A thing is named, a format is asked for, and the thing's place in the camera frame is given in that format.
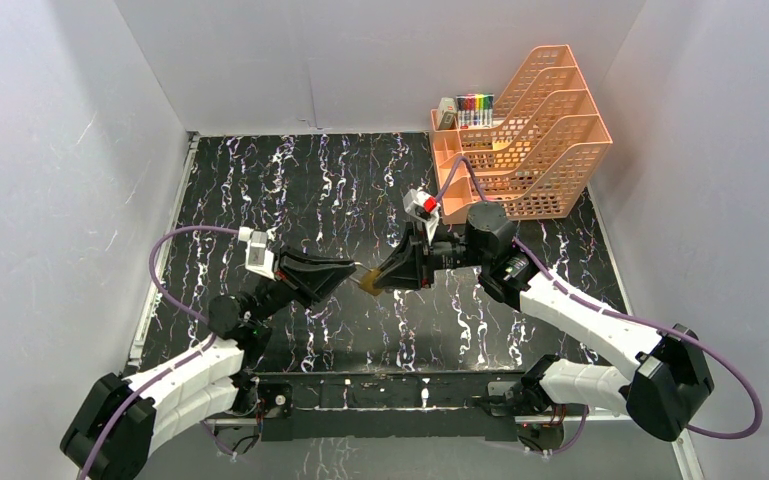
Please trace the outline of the large brass padlock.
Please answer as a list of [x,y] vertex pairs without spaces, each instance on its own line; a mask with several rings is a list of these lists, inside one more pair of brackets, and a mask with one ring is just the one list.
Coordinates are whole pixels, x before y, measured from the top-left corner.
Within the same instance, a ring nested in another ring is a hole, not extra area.
[[359,268],[350,279],[358,286],[358,288],[371,296],[378,296],[384,292],[383,288],[376,286],[381,271],[377,268],[367,269],[365,267]]

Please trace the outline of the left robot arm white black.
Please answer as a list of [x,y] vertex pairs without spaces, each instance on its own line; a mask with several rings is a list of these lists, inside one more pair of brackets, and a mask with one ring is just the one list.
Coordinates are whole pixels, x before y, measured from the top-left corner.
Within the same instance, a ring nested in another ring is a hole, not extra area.
[[254,411],[259,391],[246,368],[263,353],[266,322],[292,303],[327,299],[357,269],[350,259],[309,255],[283,247],[250,254],[257,277],[248,290],[208,304],[210,335],[156,366],[94,382],[60,442],[80,479],[133,479],[152,453],[208,417]]

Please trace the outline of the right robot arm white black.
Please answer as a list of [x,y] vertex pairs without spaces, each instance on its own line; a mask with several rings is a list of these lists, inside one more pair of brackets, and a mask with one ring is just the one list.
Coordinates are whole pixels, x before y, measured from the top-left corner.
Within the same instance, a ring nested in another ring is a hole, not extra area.
[[470,206],[462,234],[428,235],[430,213],[414,209],[390,256],[361,280],[373,295],[429,288],[441,270],[476,267],[478,283],[499,303],[538,318],[595,350],[607,365],[541,357],[508,388],[492,387],[483,407],[497,416],[550,413],[568,404],[629,416],[653,437],[675,441],[711,395],[714,383],[689,329],[668,333],[620,318],[568,283],[543,273],[515,243],[517,228],[504,208]]

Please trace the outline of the grey eraser box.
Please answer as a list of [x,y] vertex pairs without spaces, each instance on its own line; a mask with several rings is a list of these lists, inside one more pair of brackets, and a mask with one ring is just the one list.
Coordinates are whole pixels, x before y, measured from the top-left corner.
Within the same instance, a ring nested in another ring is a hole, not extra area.
[[435,117],[436,130],[452,130],[456,126],[458,107],[453,97],[442,97]]

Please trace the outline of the coloured marker pen set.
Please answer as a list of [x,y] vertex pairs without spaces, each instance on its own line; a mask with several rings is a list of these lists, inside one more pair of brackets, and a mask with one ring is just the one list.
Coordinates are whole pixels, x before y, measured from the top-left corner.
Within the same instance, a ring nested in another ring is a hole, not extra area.
[[490,128],[494,123],[493,94],[467,94],[455,98],[460,129]]

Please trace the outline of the orange plastic file organizer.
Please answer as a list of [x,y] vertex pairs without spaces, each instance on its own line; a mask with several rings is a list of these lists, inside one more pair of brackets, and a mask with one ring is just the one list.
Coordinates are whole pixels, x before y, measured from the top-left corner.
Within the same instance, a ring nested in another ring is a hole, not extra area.
[[567,216],[613,139],[567,45],[534,48],[499,98],[490,128],[436,130],[430,146],[442,221],[461,224],[482,195],[515,220]]

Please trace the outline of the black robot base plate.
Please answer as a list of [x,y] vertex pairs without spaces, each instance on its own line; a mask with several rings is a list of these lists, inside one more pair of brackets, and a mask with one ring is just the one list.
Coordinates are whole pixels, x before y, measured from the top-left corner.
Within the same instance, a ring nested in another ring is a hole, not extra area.
[[517,371],[262,373],[265,438],[454,438],[551,450],[575,406],[550,405]]

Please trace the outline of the aluminium front rail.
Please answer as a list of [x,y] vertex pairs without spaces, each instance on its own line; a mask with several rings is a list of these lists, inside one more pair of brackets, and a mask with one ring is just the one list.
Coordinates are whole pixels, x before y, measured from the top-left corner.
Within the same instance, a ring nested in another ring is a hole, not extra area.
[[580,417],[580,406],[531,411],[525,402],[508,405],[511,379],[475,373],[420,378],[413,375],[242,376],[223,378],[185,397],[167,413],[148,392],[126,406],[110,433],[160,440],[203,420],[240,427],[261,419],[270,441],[354,436],[459,437],[487,435],[503,440],[515,428],[560,431]]

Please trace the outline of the aluminium rail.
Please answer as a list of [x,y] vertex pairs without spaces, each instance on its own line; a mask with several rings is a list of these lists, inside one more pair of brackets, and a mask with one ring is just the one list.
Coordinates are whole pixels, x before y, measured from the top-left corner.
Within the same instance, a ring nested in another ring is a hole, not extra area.
[[261,419],[270,441],[354,436],[459,437],[487,435],[503,440],[515,428],[560,431],[580,417],[580,406],[531,411],[525,402],[508,405],[511,379],[475,373],[420,378],[413,375],[242,376],[223,378],[185,397],[167,413],[148,392],[126,406],[110,433],[160,440],[203,420],[240,427]]
[[[169,231],[175,229],[177,226],[178,217],[183,205],[186,190],[189,185],[189,179],[193,169],[193,164],[200,139],[201,134],[199,132],[192,131],[188,133],[188,143],[186,156],[184,157],[183,162],[182,176],[178,183],[175,196],[173,197],[173,202],[169,207],[167,215],[168,219],[166,221],[165,229],[162,235],[165,235]],[[151,272],[154,273],[159,280],[163,278],[163,272],[168,262],[170,248],[170,241],[164,241],[155,256],[155,266]],[[152,281],[152,277],[149,277],[147,296],[144,301],[142,310],[138,316],[136,331],[129,349],[127,362],[124,367],[124,372],[127,374],[136,373],[140,369],[152,317],[157,305],[161,302],[162,298],[163,296],[158,292],[158,288]]]

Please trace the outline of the aluminium left side rail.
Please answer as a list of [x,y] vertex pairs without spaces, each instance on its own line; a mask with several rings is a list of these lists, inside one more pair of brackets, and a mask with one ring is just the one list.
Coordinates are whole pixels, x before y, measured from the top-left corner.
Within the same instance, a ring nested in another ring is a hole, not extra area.
[[[186,156],[184,157],[183,162],[182,176],[178,183],[175,196],[173,197],[173,202],[169,207],[167,215],[168,219],[166,221],[165,229],[162,235],[165,235],[169,231],[175,229],[177,226],[178,217],[183,205],[186,190],[189,185],[189,179],[193,169],[193,164],[200,139],[201,134],[199,132],[192,131],[188,133],[188,143]],[[163,278],[163,272],[168,262],[170,248],[170,241],[164,241],[155,256],[155,266],[151,272],[154,273],[159,280]],[[152,281],[152,277],[149,277],[147,296],[144,301],[142,310],[138,316],[136,331],[129,349],[127,362],[124,367],[124,372],[127,374],[136,373],[140,369],[152,317],[157,305],[161,302],[162,298],[163,296],[158,292],[158,288]]]

